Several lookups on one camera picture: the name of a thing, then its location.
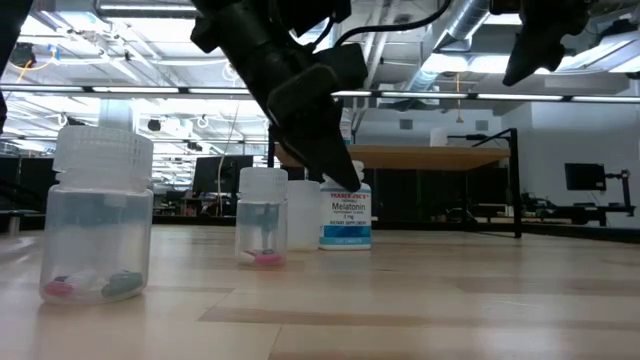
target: bottle label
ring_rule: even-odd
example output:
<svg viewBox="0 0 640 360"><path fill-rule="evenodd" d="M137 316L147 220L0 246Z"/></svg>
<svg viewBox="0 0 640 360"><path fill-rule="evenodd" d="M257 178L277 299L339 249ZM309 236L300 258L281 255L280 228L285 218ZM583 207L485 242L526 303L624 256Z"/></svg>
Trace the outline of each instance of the bottle label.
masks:
<svg viewBox="0 0 640 360"><path fill-rule="evenodd" d="M371 245L371 191L322 190L321 245Z"/></svg>

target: table surface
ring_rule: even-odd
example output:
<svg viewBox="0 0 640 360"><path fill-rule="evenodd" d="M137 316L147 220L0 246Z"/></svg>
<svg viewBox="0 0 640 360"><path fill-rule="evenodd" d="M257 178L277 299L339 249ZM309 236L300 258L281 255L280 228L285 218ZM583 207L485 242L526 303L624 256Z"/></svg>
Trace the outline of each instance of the table surface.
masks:
<svg viewBox="0 0 640 360"><path fill-rule="evenodd" d="M510 156L508 149L494 148L351 145L348 149L351 158L367 169L468 171ZM279 145L276 156L285 166L300 166Z"/></svg>
<svg viewBox="0 0 640 360"><path fill-rule="evenodd" d="M236 265L234 228L154 226L150 285L43 305L40 233L0 238L0 359L640 358L640 247L375 232L370 252Z"/></svg>

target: wooden shelf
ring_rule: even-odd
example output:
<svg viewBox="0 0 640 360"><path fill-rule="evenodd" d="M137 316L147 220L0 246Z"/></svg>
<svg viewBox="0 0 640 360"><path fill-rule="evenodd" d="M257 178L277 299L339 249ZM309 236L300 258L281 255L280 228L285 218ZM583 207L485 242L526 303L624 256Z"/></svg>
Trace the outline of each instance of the wooden shelf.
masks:
<svg viewBox="0 0 640 360"><path fill-rule="evenodd" d="M508 149L367 146L351 145L353 160L362 161L367 169L416 169L467 171L509 157ZM298 162L276 145L276 156L285 166L299 167Z"/></svg>

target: white wall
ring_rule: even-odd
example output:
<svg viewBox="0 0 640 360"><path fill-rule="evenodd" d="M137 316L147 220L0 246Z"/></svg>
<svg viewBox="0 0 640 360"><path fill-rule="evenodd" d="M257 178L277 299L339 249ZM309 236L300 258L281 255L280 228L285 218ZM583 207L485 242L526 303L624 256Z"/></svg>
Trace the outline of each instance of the white wall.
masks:
<svg viewBox="0 0 640 360"><path fill-rule="evenodd" d="M492 135L502 129L502 119L491 110L463 110L463 124L458 124L458 111L407 111L370 109L357 134L359 145L428 146L431 129L445 127L450 135L484 133ZM400 130L399 119L412 119L413 130ZM488 120L489 131L476 131L476 120Z"/></svg>
<svg viewBox="0 0 640 360"><path fill-rule="evenodd" d="M640 205L638 116L635 105L607 104L534 103L509 112L503 125L521 130L522 190L558 205L622 203L619 180L609 180L605 193L566 189L565 163L602 163L608 173L631 171L632 204ZM613 227L640 227L640 214L609 214L609 220Z"/></svg>

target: plastic bottle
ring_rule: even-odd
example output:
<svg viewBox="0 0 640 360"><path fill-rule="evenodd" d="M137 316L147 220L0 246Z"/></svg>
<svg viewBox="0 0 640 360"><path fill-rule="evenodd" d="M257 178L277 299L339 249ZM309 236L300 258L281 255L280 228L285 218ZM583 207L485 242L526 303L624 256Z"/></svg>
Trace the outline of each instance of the plastic bottle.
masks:
<svg viewBox="0 0 640 360"><path fill-rule="evenodd" d="M364 179L364 164L354 161L360 181ZM371 249L371 187L362 183L351 193L330 178L325 179L322 194L323 250Z"/></svg>
<svg viewBox="0 0 640 360"><path fill-rule="evenodd" d="M320 240L320 184L289 181L287 184L287 248L318 250Z"/></svg>
<svg viewBox="0 0 640 360"><path fill-rule="evenodd" d="M236 259L245 265L272 266L286 261L286 171L245 168L240 171L236 217Z"/></svg>
<svg viewBox="0 0 640 360"><path fill-rule="evenodd" d="M89 126L60 130L53 164L60 184L49 190L40 274L45 301L99 304L146 286L152 165L153 143L143 136Z"/></svg>

